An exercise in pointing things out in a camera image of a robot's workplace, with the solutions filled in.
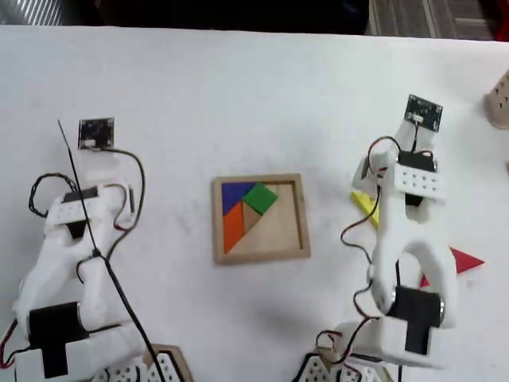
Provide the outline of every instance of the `robotic arm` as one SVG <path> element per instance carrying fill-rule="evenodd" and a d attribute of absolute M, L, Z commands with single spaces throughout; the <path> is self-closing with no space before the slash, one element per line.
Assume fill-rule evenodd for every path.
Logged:
<path fill-rule="evenodd" d="M 443 177 L 429 151 L 438 132 L 441 107 L 409 98 L 403 121 L 390 149 L 364 158 L 353 185 L 375 195 L 379 187 L 379 230 L 367 274 L 371 294 L 382 313 L 338 325 L 337 354 L 377 364 L 444 368 L 449 328 L 457 320 L 456 263 L 447 245 L 441 218 L 445 207 Z M 369 169 L 386 169 L 383 175 Z M 394 266 L 414 255 L 429 280 L 430 291 L 399 286 Z"/>
<path fill-rule="evenodd" d="M 45 221 L 37 264 L 21 284 L 14 310 L 30 348 L 16 355 L 18 382 L 90 380 L 111 364 L 145 350 L 140 333 L 113 292 L 103 260 L 91 258 L 95 246 L 107 254 L 118 235 L 117 223 L 130 220 L 129 185 L 100 181 L 82 193 L 94 236 L 87 230 L 79 193 L 58 197 Z M 82 294 L 70 302 L 56 302 L 76 278 L 83 284 Z"/>

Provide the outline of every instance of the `wire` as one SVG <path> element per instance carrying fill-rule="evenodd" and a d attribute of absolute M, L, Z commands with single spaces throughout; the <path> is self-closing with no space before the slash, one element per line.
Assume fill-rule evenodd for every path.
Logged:
<path fill-rule="evenodd" d="M 356 306 L 357 313 L 363 316 L 364 318 L 370 318 L 371 316 L 364 313 L 364 310 L 360 307 L 359 303 L 357 302 L 357 296 L 359 296 L 359 294 L 366 293 L 368 290 L 370 290 L 372 283 L 373 280 L 370 280 L 364 289 L 358 290 L 353 294 L 353 305 Z"/>
<path fill-rule="evenodd" d="M 72 179 L 69 179 L 67 175 L 63 175 L 62 173 L 45 173 L 44 175 L 38 177 L 35 183 L 33 183 L 32 189 L 30 190 L 29 210 L 35 213 L 37 216 L 44 218 L 48 217 L 48 210 L 46 210 L 46 212 L 41 212 L 38 209 L 36 209 L 35 204 L 33 203 L 33 199 L 35 197 L 35 194 L 37 193 L 37 187 L 39 187 L 41 181 L 43 179 L 46 179 L 47 177 L 60 177 L 64 179 L 65 182 L 69 185 L 71 191 L 73 192 L 77 191 L 76 183 Z"/>
<path fill-rule="evenodd" d="M 344 350 L 343 354 L 341 355 L 340 359 L 335 361 L 335 362 L 333 362 L 332 364 L 342 364 L 350 356 L 350 353 L 352 352 L 353 342 L 356 340 L 356 337 L 357 337 L 357 334 L 359 333 L 359 331 L 370 320 L 378 320 L 378 319 L 379 319 L 379 317 L 368 317 L 368 318 L 363 319 L 360 322 L 360 324 L 357 326 L 357 328 L 354 330 L 352 336 L 350 337 L 350 340 L 347 343 L 347 347 L 345 348 L 345 350 Z"/>
<path fill-rule="evenodd" d="M 74 160 L 72 159 L 71 147 L 69 146 L 67 138 L 65 137 L 64 129 L 62 128 L 60 120 L 58 120 L 58 126 L 60 128 L 60 131 L 61 131 L 62 135 L 64 136 L 65 145 L 68 148 L 69 159 L 71 160 L 71 166 L 72 166 L 72 173 L 74 175 L 74 179 L 75 179 L 76 185 L 78 187 L 78 193 L 80 195 L 81 205 L 82 205 L 83 210 L 84 210 L 85 220 L 87 221 L 87 226 L 88 226 L 88 230 L 90 232 L 90 237 L 91 237 L 92 243 L 94 245 L 94 251 L 92 252 L 92 257 L 88 257 L 88 258 L 78 262 L 78 264 L 76 265 L 76 273 L 77 273 L 77 275 L 79 277 L 79 266 L 84 261 L 88 261 L 89 259 L 94 258 L 94 257 L 99 257 L 100 259 L 102 259 L 104 261 L 104 265 L 106 266 L 106 269 L 107 269 L 107 272 L 108 272 L 108 274 L 109 274 L 109 276 L 111 278 L 111 281 L 115 285 L 115 289 L 119 293 L 119 297 L 122 300 L 124 306 L 126 307 L 127 313 L 129 314 L 130 318 L 133 320 L 133 323 L 136 326 L 136 329 L 138 329 L 138 332 L 142 335 L 143 341 L 145 342 L 145 345 L 146 345 L 146 347 L 147 347 L 147 349 L 148 349 L 148 351 L 150 353 L 150 356 L 152 357 L 152 360 L 153 360 L 153 362 L 156 365 L 157 374 L 159 375 L 159 378 L 161 378 L 161 381 L 163 381 L 163 380 L 165 380 L 165 375 L 162 372 L 161 365 L 159 364 L 159 361 L 157 360 L 157 355 L 156 355 L 155 351 L 153 350 L 152 344 L 150 343 L 150 340 L 147 337 L 145 330 L 143 329 L 142 323 L 138 320 L 138 317 L 136 316 L 136 313 L 133 311 L 133 308 L 131 307 L 129 301 L 127 300 L 127 296 L 124 293 L 124 291 L 122 289 L 122 286 L 120 285 L 119 279 L 117 279 L 116 274 L 113 272 L 113 269 L 111 268 L 110 260 L 108 258 L 104 257 L 103 255 L 101 255 L 100 250 L 95 245 L 94 236 L 92 234 L 91 225 L 90 225 L 90 219 L 88 218 L 87 207 L 85 206 L 84 197 L 83 197 L 83 193 L 82 193 L 81 186 L 80 186 L 80 180 L 78 179 L 78 173 L 76 172 L 76 168 L 74 166 Z M 137 160 L 138 164 L 140 165 L 140 168 L 142 169 L 141 162 L 139 161 L 138 157 L 134 156 L 134 158 Z M 145 173 L 144 172 L 142 172 L 142 179 L 143 179 L 142 195 L 144 196 L 145 195 L 145 188 L 144 188 L 144 186 L 145 186 Z M 137 216 L 137 219 L 135 220 L 135 222 L 134 222 L 133 226 L 130 228 L 130 230 L 128 232 L 124 232 L 122 234 L 122 236 L 120 236 L 121 238 L 125 237 L 126 234 L 131 232 L 133 230 L 133 228 L 136 226 L 136 223 L 138 222 L 138 218 L 139 218 L 139 213 L 140 213 L 141 207 L 142 207 L 142 201 L 141 201 L 141 204 L 138 207 L 138 216 Z"/>
<path fill-rule="evenodd" d="M 16 354 L 19 354 L 19 353 L 24 353 L 24 352 L 28 352 L 30 350 L 30 346 L 27 346 L 26 348 L 24 349 L 19 349 L 19 350 L 14 350 L 8 357 L 7 357 L 7 364 L 9 364 L 10 362 L 14 363 L 14 356 Z"/>
<path fill-rule="evenodd" d="M 370 217 L 373 216 L 373 214 L 375 213 L 377 207 L 379 206 L 379 201 L 380 201 L 380 187 L 378 186 L 377 187 L 377 193 L 376 193 L 376 201 L 375 201 L 375 205 L 373 206 L 373 209 L 371 210 L 371 212 L 369 214 L 367 214 L 367 216 L 365 216 L 364 218 L 362 218 L 361 220 L 358 220 L 356 221 L 355 223 L 352 223 L 350 225 L 348 225 L 342 232 L 341 232 L 341 235 L 340 235 L 340 239 L 341 239 L 341 243 L 343 243 L 344 245 L 346 245 L 347 247 L 351 247 L 351 248 L 358 248 L 360 249 L 362 252 L 364 252 L 364 255 L 366 256 L 366 260 L 369 262 L 369 264 L 371 264 L 371 257 L 369 256 L 369 254 L 367 253 L 367 250 L 364 246 L 360 245 L 360 244 L 356 244 L 356 243 L 352 243 L 352 242 L 349 242 L 349 241 L 346 241 L 344 239 L 344 235 L 350 231 L 352 228 L 354 227 L 357 227 L 358 225 L 361 225 L 362 223 L 364 223 L 365 221 L 367 221 Z"/>
<path fill-rule="evenodd" d="M 383 137 L 375 139 L 375 141 L 369 146 L 369 149 L 367 150 L 367 166 L 371 173 L 375 173 L 375 171 L 371 167 L 371 150 L 373 150 L 373 147 L 375 147 L 377 143 L 383 141 L 384 139 L 391 140 L 398 147 L 398 151 L 401 151 L 401 146 L 399 145 L 398 141 L 389 135 L 384 135 Z"/>
<path fill-rule="evenodd" d="M 347 364 L 346 362 L 344 362 L 343 365 L 345 368 L 349 368 L 350 370 L 357 374 L 357 382 L 363 380 L 363 374 L 357 368 L 354 368 L 353 366 Z"/>
<path fill-rule="evenodd" d="M 417 148 L 417 132 L 419 131 L 419 122 L 415 122 L 415 135 L 414 135 L 414 143 L 412 143 L 412 150 L 410 152 L 414 152 Z"/>
<path fill-rule="evenodd" d="M 119 212 L 117 213 L 117 216 L 115 216 L 115 218 L 113 220 L 113 226 L 116 229 L 118 229 L 119 231 L 127 231 L 129 228 L 124 228 L 121 225 L 119 225 L 119 223 L 117 223 L 117 219 L 119 218 L 120 214 L 122 213 L 122 211 L 126 207 L 126 203 L 127 203 L 127 191 L 126 191 L 126 188 L 123 185 L 119 184 L 119 183 L 111 183 L 109 185 L 105 185 L 104 187 L 119 187 L 123 191 L 124 198 L 123 198 L 123 201 L 122 201 L 122 207 L 120 208 Z"/>
<path fill-rule="evenodd" d="M 317 334 L 317 339 L 315 340 L 315 348 L 318 347 L 318 341 L 320 340 L 320 337 L 323 336 L 324 334 L 332 334 L 332 335 L 337 336 L 337 337 L 342 337 L 343 336 L 343 334 L 341 332 L 336 332 L 335 330 L 322 330 L 321 332 L 319 332 Z"/>
<path fill-rule="evenodd" d="M 143 169 L 143 164 L 142 164 L 142 161 L 140 161 L 140 159 L 133 153 L 129 152 L 129 151 L 125 151 L 125 150 L 120 150 L 120 149 L 113 149 L 113 148 L 103 148 L 103 149 L 92 149 L 92 148 L 89 148 L 89 150 L 92 150 L 92 151 L 107 151 L 107 152 L 111 152 L 111 153 L 118 153 L 118 154 L 124 154 L 124 155 L 128 155 L 130 157 L 132 157 L 136 163 L 138 164 L 138 167 L 140 169 L 140 174 L 142 176 L 142 191 L 140 192 L 140 201 L 138 202 L 138 212 L 136 213 L 136 217 L 134 218 L 134 223 L 133 225 L 130 226 L 130 228 L 128 228 L 112 245 L 111 245 L 111 248 L 110 248 L 110 251 L 108 251 L 107 255 L 106 255 L 106 258 L 108 260 L 111 259 L 111 257 L 113 256 L 113 251 L 116 249 L 117 245 L 119 245 L 119 243 L 125 239 L 125 237 L 127 235 L 129 235 L 131 233 L 131 231 L 136 228 L 136 226 L 138 225 L 138 222 L 140 220 L 140 216 L 142 214 L 142 210 L 143 210 L 143 202 L 145 201 L 145 188 L 146 188 L 146 177 L 145 177 L 145 170 Z"/>
<path fill-rule="evenodd" d="M 13 364 L 14 364 L 14 360 L 11 360 L 13 354 L 11 354 L 9 356 L 9 358 L 7 359 L 7 362 L 4 362 L 3 361 L 3 355 L 4 355 L 4 352 L 5 352 L 5 348 L 6 348 L 6 344 L 7 344 L 7 341 L 11 338 L 11 336 L 13 335 L 14 333 L 14 330 L 16 329 L 16 326 L 17 326 L 17 320 L 15 319 L 9 326 L 9 329 L 7 330 L 6 332 L 6 335 L 4 336 L 4 338 L 2 339 L 2 342 L 0 343 L 0 369 L 6 369 L 6 368 L 10 368 Z"/>
<path fill-rule="evenodd" d="M 76 186 L 78 188 L 78 194 L 80 195 L 81 206 L 83 207 L 83 212 L 85 214 L 85 221 L 87 222 L 87 226 L 88 226 L 88 233 L 90 233 L 90 239 L 92 240 L 92 245 L 94 246 L 94 250 L 95 250 L 93 255 L 101 255 L 101 252 L 99 251 L 99 249 L 97 248 L 97 245 L 95 244 L 94 234 L 92 233 L 90 219 L 88 218 L 87 207 L 85 207 L 85 199 L 83 197 L 83 192 L 81 190 L 80 180 L 78 179 L 78 173 L 76 172 L 76 167 L 74 166 L 74 159 L 72 158 L 71 147 L 69 146 L 69 142 L 67 142 L 67 138 L 65 137 L 64 129 L 62 128 L 62 124 L 60 123 L 59 119 L 58 119 L 58 127 L 60 128 L 60 132 L 62 133 L 62 136 L 64 137 L 65 146 L 67 146 L 67 150 L 69 152 L 69 159 L 71 160 L 72 173 L 74 174 L 74 180 L 76 181 Z"/>

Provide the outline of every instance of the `white table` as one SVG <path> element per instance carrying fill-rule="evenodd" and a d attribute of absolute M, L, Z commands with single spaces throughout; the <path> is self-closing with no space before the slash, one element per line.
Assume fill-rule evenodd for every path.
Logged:
<path fill-rule="evenodd" d="M 1 328 L 41 246 L 30 187 L 42 173 L 71 173 L 56 119 L 75 144 L 79 119 L 114 116 L 115 145 L 136 152 L 148 178 L 142 220 L 114 266 L 149 337 L 179 345 L 196 381 L 290 380 L 320 329 L 358 318 L 351 297 L 366 263 L 339 240 L 360 216 L 350 180 L 414 93 L 444 106 L 450 243 L 487 264 L 459 278 L 452 368 L 408 369 L 404 380 L 506 379 L 509 132 L 488 124 L 481 101 L 509 45 L 2 27 L 0 56 Z M 137 180 L 132 163 L 122 171 Z M 303 177 L 311 258 L 215 266 L 211 180 L 286 172 Z M 64 190 L 47 181 L 38 205 Z M 375 240 L 369 225 L 352 237 Z"/>

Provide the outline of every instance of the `red triangle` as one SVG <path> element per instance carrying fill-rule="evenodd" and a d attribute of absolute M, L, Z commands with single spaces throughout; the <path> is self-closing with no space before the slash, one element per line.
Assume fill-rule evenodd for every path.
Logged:
<path fill-rule="evenodd" d="M 470 256 L 462 251 L 458 251 L 455 248 L 451 247 L 451 252 L 453 253 L 454 259 L 456 259 L 457 274 L 460 274 L 469 269 L 484 264 L 483 260 L 477 259 L 476 257 Z M 428 285 L 429 285 L 428 280 L 426 279 L 425 276 L 422 276 L 421 288 L 427 287 Z"/>

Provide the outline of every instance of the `yellow triangle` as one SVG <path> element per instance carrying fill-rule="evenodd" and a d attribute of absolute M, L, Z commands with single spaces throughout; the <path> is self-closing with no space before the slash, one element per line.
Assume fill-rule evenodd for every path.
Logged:
<path fill-rule="evenodd" d="M 371 199 L 369 195 L 366 193 L 361 193 L 359 191 L 352 191 L 352 199 L 353 201 L 360 207 L 360 209 L 363 210 L 363 212 L 368 215 L 372 210 L 373 207 L 375 207 L 375 201 Z M 375 228 L 378 228 L 379 226 L 379 208 L 376 207 L 376 211 L 371 217 L 369 218 Z"/>

